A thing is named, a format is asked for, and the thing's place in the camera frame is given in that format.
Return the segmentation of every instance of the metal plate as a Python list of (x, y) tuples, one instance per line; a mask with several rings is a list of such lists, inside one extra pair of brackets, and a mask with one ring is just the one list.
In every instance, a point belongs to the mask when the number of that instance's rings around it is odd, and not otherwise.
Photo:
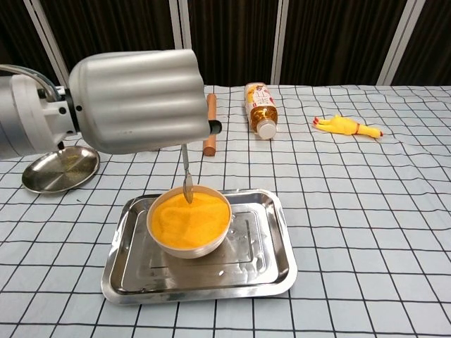
[(158, 195), (126, 203), (101, 281), (114, 303), (138, 304), (268, 296), (287, 291), (297, 266), (280, 202), (265, 190), (224, 192), (233, 223), (215, 251), (175, 258), (147, 231), (147, 211)]
[(88, 181), (99, 169), (100, 156), (86, 146), (67, 146), (30, 164), (22, 174), (23, 185), (32, 192), (64, 192)]

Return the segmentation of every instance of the bottle cap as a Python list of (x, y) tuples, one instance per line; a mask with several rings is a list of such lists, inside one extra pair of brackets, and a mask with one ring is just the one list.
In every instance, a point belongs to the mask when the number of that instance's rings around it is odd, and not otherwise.
[(276, 133), (276, 123), (272, 120), (263, 120), (257, 125), (257, 134), (262, 139), (272, 139)]

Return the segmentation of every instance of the checkered tablecloth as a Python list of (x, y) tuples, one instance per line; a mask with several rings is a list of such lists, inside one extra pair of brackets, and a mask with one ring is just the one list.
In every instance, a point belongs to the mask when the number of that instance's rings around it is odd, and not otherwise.
[[(280, 197), (299, 268), (289, 292), (110, 304), (100, 279), (122, 205), (181, 185), (180, 147), (101, 154), (93, 180), (54, 196), (20, 185), (28, 156), (0, 162), (0, 337), (451, 336), (451, 87), (270, 90), (271, 142), (249, 132), (242, 87), (206, 87), (223, 132), (213, 158), (189, 145), (190, 171), (213, 188)], [(311, 125), (337, 114), (384, 136)]]

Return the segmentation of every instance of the metal tray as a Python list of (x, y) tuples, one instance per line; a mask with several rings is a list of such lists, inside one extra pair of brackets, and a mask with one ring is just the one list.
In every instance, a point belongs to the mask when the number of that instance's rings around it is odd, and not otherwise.
[(297, 266), (277, 196), (224, 192), (233, 223), (224, 242), (205, 257), (187, 260), (162, 251), (147, 231), (147, 211), (158, 195), (126, 203), (101, 281), (113, 303), (139, 304), (282, 294)]

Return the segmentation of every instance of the rolling pin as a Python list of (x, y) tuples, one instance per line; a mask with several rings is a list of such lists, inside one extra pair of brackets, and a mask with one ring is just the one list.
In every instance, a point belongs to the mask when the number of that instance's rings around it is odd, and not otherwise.
[[(206, 104), (209, 107), (209, 120), (216, 119), (216, 95), (208, 94), (206, 97)], [(216, 153), (216, 135), (210, 135), (208, 139), (204, 141), (203, 145), (205, 156), (214, 156)]]

